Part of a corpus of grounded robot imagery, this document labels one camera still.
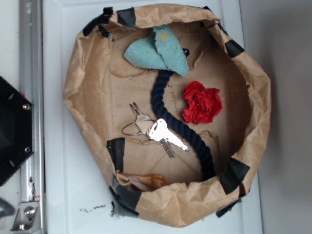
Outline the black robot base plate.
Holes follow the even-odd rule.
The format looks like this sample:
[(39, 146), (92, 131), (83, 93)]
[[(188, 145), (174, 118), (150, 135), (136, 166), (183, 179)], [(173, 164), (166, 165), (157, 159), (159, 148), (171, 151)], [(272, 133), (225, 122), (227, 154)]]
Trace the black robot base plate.
[(0, 78), (0, 185), (33, 154), (33, 104)]

